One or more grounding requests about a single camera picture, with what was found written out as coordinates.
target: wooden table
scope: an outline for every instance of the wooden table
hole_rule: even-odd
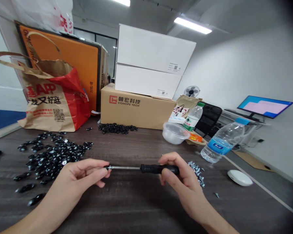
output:
[[[47,192],[50,184],[29,192],[16,194],[16,188],[37,181],[32,175],[16,182],[13,177],[28,171],[27,150],[17,147],[34,139],[43,131],[19,129],[0,139],[0,231],[25,217],[34,207],[28,201]],[[197,151],[202,148],[172,145],[162,137],[162,131],[142,129],[123,134],[102,134],[97,118],[91,117],[81,129],[68,133],[70,141],[82,144],[94,142],[84,158],[109,161],[112,165],[139,166],[157,163],[161,154],[176,151],[184,160],[194,161],[205,169],[204,194],[212,206],[241,233],[290,233],[293,214],[258,185],[242,187],[234,183],[227,171],[235,167],[221,159],[214,168]],[[157,175],[136,171],[117,171],[105,179],[103,189],[89,188],[75,209],[55,233],[199,233],[204,229],[183,210],[171,187],[162,187]]]

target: ceiling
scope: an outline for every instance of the ceiling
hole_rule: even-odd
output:
[[[73,0],[73,15],[118,27],[120,23],[166,34],[179,12],[198,0],[131,0],[130,7],[112,0]]]
[[[122,23],[195,41],[198,48],[273,27],[284,20],[278,0],[131,0],[130,7],[112,0],[73,2],[73,15],[115,28]],[[174,19],[181,13],[213,31],[203,35],[176,25]]]

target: blue bottle label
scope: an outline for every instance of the blue bottle label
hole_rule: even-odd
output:
[[[230,144],[228,144],[226,142],[224,142],[223,144],[217,143],[214,138],[212,138],[209,141],[208,147],[212,151],[214,151],[214,152],[216,152],[218,154],[222,154],[222,155],[225,155],[226,153],[228,153],[233,148],[233,146],[231,146]]]

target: fluorescent light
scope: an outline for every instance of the fluorescent light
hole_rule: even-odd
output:
[[[113,0],[113,1],[124,4],[125,6],[128,6],[128,7],[130,6],[130,0]]]
[[[211,31],[210,29],[208,29],[208,28],[205,28],[205,27],[200,26],[200,25],[198,25],[198,24],[192,23],[192,22],[190,22],[190,21],[188,21],[188,20],[185,20],[185,19],[182,19],[182,18],[180,18],[180,17],[176,18],[176,19],[174,20],[174,22],[177,23],[177,24],[180,24],[180,25],[182,25],[182,26],[185,26],[185,27],[187,27],[187,28],[190,28],[190,29],[193,29],[193,30],[195,30],[195,31],[198,31],[198,32],[200,32],[200,33],[203,33],[203,34],[209,34],[210,32],[212,32],[212,31]]]

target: plastic water bottle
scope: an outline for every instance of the plastic water bottle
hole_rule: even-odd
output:
[[[210,163],[218,162],[222,156],[240,142],[245,133],[244,126],[249,122],[249,120],[237,118],[234,123],[219,129],[202,149],[201,156]]]
[[[205,103],[199,102],[188,114],[186,117],[185,122],[183,123],[183,127],[187,129],[189,132],[193,131],[196,124],[200,120],[202,114],[203,114],[203,106],[205,106]]]

